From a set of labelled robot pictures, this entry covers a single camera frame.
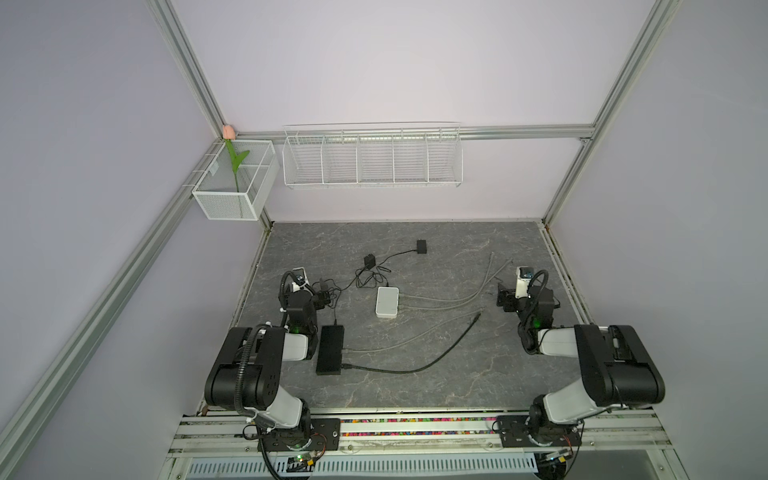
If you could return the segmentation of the black network switch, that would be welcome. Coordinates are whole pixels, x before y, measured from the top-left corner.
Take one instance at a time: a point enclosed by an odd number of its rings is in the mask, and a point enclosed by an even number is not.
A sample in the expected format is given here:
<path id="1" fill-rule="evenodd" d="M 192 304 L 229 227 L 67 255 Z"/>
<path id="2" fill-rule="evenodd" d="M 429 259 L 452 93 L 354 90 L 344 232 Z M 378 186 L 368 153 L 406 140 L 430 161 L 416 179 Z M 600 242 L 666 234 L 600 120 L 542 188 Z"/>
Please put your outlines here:
<path id="1" fill-rule="evenodd" d="M 345 329 L 342 325 L 323 326 L 317 352 L 316 374 L 340 375 Z"/>

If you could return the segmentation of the white router box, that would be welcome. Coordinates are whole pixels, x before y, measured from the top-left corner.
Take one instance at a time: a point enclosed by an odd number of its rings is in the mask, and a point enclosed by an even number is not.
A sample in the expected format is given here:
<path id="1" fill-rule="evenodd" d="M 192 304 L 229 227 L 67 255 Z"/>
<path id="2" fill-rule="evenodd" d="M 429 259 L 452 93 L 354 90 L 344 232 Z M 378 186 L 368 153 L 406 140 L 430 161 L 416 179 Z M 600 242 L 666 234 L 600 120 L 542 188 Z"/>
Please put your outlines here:
<path id="1" fill-rule="evenodd" d="M 379 319 L 395 319 L 398 315 L 400 291 L 397 287 L 379 287 L 375 314 Z"/>

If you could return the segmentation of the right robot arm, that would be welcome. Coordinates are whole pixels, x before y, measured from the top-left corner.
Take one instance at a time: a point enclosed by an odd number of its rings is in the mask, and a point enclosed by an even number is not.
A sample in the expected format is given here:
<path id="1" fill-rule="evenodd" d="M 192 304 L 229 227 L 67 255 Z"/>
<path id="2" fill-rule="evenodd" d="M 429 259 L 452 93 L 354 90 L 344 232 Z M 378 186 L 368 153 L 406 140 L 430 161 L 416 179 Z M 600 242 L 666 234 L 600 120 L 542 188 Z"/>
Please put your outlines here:
<path id="1" fill-rule="evenodd" d="M 554 325 L 559 307 L 549 272 L 516 270 L 516 284 L 498 285 L 496 305 L 518 316 L 517 333 L 529 355 L 573 358 L 579 378 L 537 396 L 527 414 L 497 417 L 492 430 L 509 447 L 578 446 L 580 425 L 614 409 L 661 403 L 666 386 L 636 330 L 629 325 Z"/>

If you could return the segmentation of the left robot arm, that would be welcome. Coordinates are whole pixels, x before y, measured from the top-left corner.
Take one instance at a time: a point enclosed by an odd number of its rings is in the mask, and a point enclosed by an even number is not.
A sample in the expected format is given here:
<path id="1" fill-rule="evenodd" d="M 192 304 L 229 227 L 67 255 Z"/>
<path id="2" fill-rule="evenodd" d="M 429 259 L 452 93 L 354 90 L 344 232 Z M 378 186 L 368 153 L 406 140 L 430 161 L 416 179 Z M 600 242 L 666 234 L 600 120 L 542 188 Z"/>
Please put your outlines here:
<path id="1" fill-rule="evenodd" d="M 267 452 L 339 448 L 340 421 L 312 416 L 308 402 L 281 385 L 287 362 L 316 361 L 319 375 L 341 372 L 344 327 L 321 327 L 317 312 L 330 305 L 327 289 L 312 287 L 304 268 L 283 274 L 277 324 L 233 327 L 204 386 L 210 407 L 232 410 L 246 421 L 242 436 Z"/>

